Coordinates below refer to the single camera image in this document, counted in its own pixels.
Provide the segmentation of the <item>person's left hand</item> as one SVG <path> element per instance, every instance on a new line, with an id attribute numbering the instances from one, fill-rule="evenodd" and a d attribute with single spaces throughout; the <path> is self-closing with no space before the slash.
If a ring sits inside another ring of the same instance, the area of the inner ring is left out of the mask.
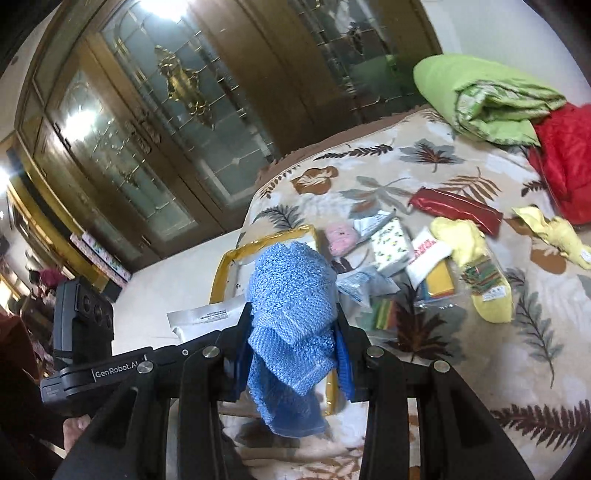
<path id="1" fill-rule="evenodd" d="M 69 453 L 76 441 L 91 423 L 89 415 L 68 418 L 63 422 L 64 450 Z"/>

